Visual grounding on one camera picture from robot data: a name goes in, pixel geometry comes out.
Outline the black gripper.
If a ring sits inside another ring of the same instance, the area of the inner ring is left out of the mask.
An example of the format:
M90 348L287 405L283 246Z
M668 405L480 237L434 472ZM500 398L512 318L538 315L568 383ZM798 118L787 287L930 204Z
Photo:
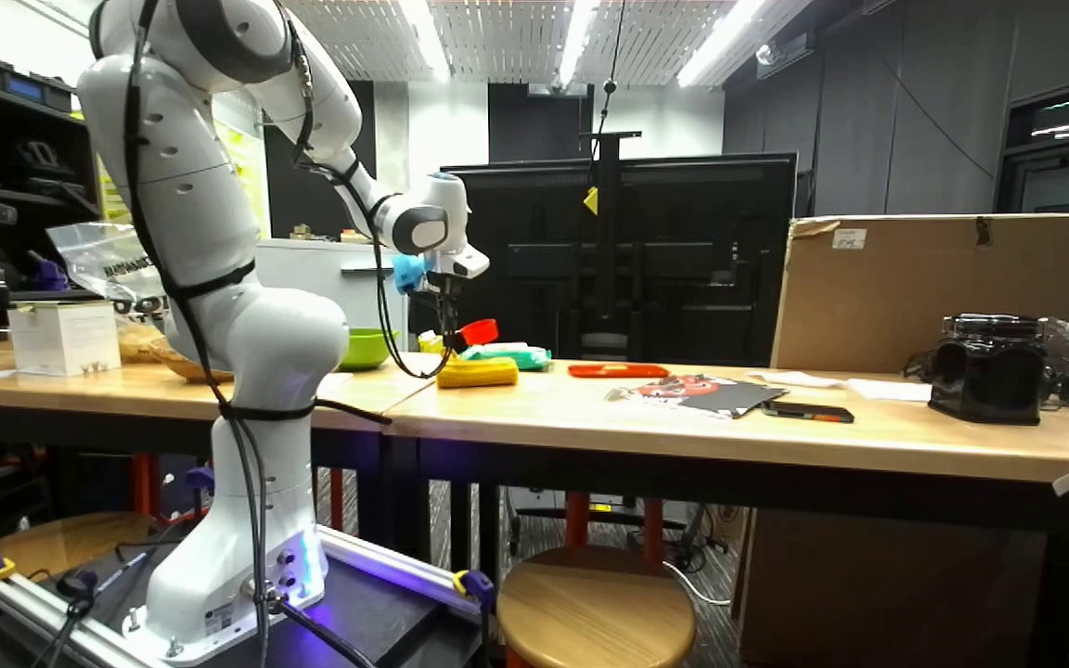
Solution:
M434 277L434 315L443 335L460 335L460 277Z

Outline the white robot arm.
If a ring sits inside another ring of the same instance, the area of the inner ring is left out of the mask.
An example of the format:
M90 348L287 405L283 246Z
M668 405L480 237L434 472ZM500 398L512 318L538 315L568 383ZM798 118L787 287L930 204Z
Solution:
M255 273L260 231L211 121L250 94L320 165L380 246L424 256L432 280L485 269L466 242L466 188L439 173L412 191L351 152L360 104L283 0L101 0L78 95L172 300L172 346L235 389L211 424L215 497L158 560L132 627L172 659L203 659L266 627L277 600L326 592L311 508L311 405L347 346L346 313Z

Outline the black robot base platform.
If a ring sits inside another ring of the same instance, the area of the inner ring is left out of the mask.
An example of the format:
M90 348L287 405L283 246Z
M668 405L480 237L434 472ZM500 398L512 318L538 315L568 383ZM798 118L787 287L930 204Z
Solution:
M174 529L107 539L83 567L17 567L0 549L0 647L29 668L475 668L495 581L320 525L272 549L203 624L153 632L141 600Z

